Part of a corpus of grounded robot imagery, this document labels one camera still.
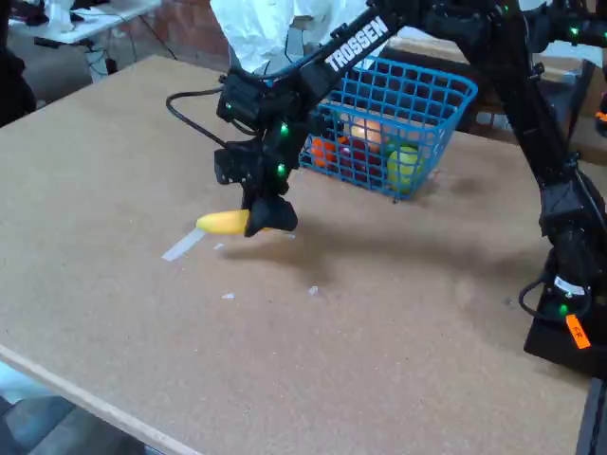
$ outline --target white table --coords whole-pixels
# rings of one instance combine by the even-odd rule
[[[99,43],[100,33],[126,23],[131,19],[150,12],[160,6],[161,0],[112,0],[110,4],[90,9],[76,9],[74,12],[84,18],[83,22],[74,24],[68,32],[57,31],[44,24],[38,27],[28,27],[16,20],[9,20],[10,31],[32,38],[44,38],[65,45],[75,45],[88,39],[93,46],[86,53],[91,78],[97,82],[107,74],[103,48]]]

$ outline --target black cable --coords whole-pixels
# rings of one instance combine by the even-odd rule
[[[158,40],[158,42],[162,45],[162,47],[164,47],[166,49],[167,52],[169,52],[171,54],[171,57],[173,57],[175,60],[179,61],[179,59],[176,57],[175,53],[167,46],[167,44],[162,40],[162,38],[160,38],[158,36],[158,34],[156,33],[156,31],[154,30],[154,28],[148,23],[148,21],[146,21],[143,16],[139,16],[139,19],[141,19],[141,22],[150,30],[150,32],[155,36],[155,38]]]
[[[534,309],[530,308],[529,306],[527,306],[527,304],[524,302],[524,297],[530,291],[532,291],[533,289],[535,289],[537,286],[539,286],[542,283],[543,283],[543,277],[540,277],[533,283],[525,286],[523,288],[523,290],[521,291],[521,293],[519,294],[519,305],[521,305],[521,308],[523,308],[526,311],[526,313],[531,315],[533,318],[540,319],[540,320],[546,320],[548,322],[564,322],[564,318],[556,318],[556,317],[549,317],[547,315],[543,315],[539,311],[534,310]],[[573,313],[578,318],[582,318],[583,316],[585,316],[586,313],[588,313],[588,311],[590,311],[590,308],[592,307],[592,296],[590,295],[589,291],[586,291],[584,293],[584,299],[585,299],[584,306],[577,313]]]
[[[194,128],[198,133],[202,133],[203,135],[205,135],[209,139],[214,140],[215,142],[217,142],[224,149],[227,149],[228,148],[228,144],[224,140],[220,139],[219,137],[217,137],[216,135],[214,135],[213,133],[211,133],[206,128],[200,126],[195,121],[190,120],[189,118],[187,118],[186,116],[184,116],[183,114],[181,114],[179,111],[177,111],[173,107],[173,101],[174,100],[178,100],[180,98],[206,97],[207,95],[212,95],[212,94],[215,94],[215,93],[219,93],[223,89],[224,89],[223,87],[217,87],[217,88],[213,88],[211,90],[203,90],[203,91],[200,91],[200,92],[173,93],[170,97],[167,98],[167,100],[166,100],[166,106],[167,106],[167,109],[169,110],[169,112],[171,114],[173,114],[175,117],[179,118],[181,121],[183,121],[188,126],[191,126],[192,128]]]
[[[301,58],[300,60],[296,61],[294,64],[285,66],[283,69],[281,69],[280,71],[276,71],[275,73],[264,74],[264,75],[249,73],[248,76],[251,79],[254,79],[256,81],[275,81],[279,78],[283,78],[283,77],[288,76],[288,75],[292,74],[293,72],[297,71],[302,66],[304,66],[305,64],[310,62],[315,57],[317,57],[321,53],[321,51],[322,51],[322,47],[319,47],[317,50],[315,50],[311,54]]]
[[[84,16],[84,17],[86,17],[86,16],[91,16],[91,17],[94,17],[94,16],[115,16],[115,17],[119,17],[121,19],[121,21],[128,27],[128,30],[127,30],[126,33],[129,35],[129,40],[131,41],[131,50],[133,51],[133,61],[134,62],[138,62],[139,57],[137,55],[137,49],[135,48],[135,40],[133,39],[133,30],[131,29],[131,24],[129,24],[129,22],[126,19],[124,19],[124,17],[122,17],[120,14],[117,14],[115,12],[104,12],[104,13],[92,13],[92,14],[88,14],[88,13],[85,13],[85,12],[79,12],[78,11],[78,14],[81,15],[81,16]]]
[[[245,128],[244,126],[242,126],[240,123],[238,123],[236,120],[232,120],[231,124],[234,125],[234,127],[240,131],[241,133],[244,133],[245,135],[249,135],[249,136],[259,136],[259,133],[253,130],[248,130],[247,128]]]

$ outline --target plastic fruit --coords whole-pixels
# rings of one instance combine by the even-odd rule
[[[354,124],[350,128],[350,134],[366,142],[372,152],[378,153],[381,149],[383,134],[381,124],[376,121],[355,118]]]
[[[407,191],[412,185],[412,175],[417,164],[417,173],[421,173],[423,160],[419,160],[419,153],[413,147],[402,146],[400,151],[390,154],[388,160],[388,182],[394,191]]]
[[[327,161],[336,162],[337,155],[335,153],[336,147],[333,141],[322,139],[320,137],[314,137],[312,139],[312,163],[315,166],[324,168]]]

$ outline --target green apple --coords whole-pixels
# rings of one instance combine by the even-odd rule
[[[403,145],[400,151],[394,151],[388,159],[388,182],[394,191],[407,191],[412,185],[412,175],[417,164],[417,173],[421,173],[424,162],[413,147]]]

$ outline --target white tape strip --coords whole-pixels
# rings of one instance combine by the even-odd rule
[[[177,242],[171,249],[162,255],[162,259],[171,262],[187,253],[190,248],[196,245],[200,239],[205,236],[206,232],[199,228],[195,228],[192,232],[186,235],[183,239]]]

